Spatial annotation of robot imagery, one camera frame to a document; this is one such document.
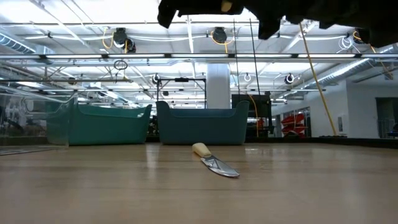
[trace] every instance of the teal bin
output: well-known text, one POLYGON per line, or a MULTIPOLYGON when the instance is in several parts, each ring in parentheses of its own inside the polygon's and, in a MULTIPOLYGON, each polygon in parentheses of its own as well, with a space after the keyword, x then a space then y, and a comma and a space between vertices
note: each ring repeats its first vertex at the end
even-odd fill
POLYGON ((170 109, 158 101, 157 119, 163 144, 241 145, 246 137, 249 102, 235 109, 170 109))
POLYGON ((146 140, 151 109, 152 105, 121 109, 75 103, 70 112, 69 145, 142 144, 146 140))

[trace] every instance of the knife handle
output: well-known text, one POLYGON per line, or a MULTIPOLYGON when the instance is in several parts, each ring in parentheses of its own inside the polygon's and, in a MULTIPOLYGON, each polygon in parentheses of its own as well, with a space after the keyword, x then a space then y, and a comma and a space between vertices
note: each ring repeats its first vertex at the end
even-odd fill
POLYGON ((198 154, 200 157, 209 157, 211 152, 203 143, 196 143, 192 146, 192 151, 198 154))

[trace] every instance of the pillar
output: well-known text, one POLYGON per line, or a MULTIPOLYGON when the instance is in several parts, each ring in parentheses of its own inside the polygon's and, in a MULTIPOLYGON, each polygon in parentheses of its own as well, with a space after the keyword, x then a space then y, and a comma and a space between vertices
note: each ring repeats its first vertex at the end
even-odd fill
POLYGON ((229 90, 228 64, 207 65, 207 108, 230 109, 231 93, 229 90))

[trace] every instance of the table surface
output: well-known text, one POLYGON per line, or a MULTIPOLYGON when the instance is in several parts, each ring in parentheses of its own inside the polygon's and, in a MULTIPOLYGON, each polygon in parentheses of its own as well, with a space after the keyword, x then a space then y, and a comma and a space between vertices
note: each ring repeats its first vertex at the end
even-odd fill
POLYGON ((398 151, 327 144, 71 147, 0 157, 1 223, 397 223, 398 151))

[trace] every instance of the knife blade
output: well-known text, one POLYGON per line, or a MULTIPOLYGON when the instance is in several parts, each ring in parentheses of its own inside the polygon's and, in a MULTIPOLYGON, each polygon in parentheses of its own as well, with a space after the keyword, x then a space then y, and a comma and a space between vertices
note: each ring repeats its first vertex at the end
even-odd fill
POLYGON ((196 143, 192 146, 192 151, 198 154, 200 160, 216 174, 225 177, 239 177, 239 173, 232 169, 229 165, 213 156, 209 149, 203 143, 196 143))

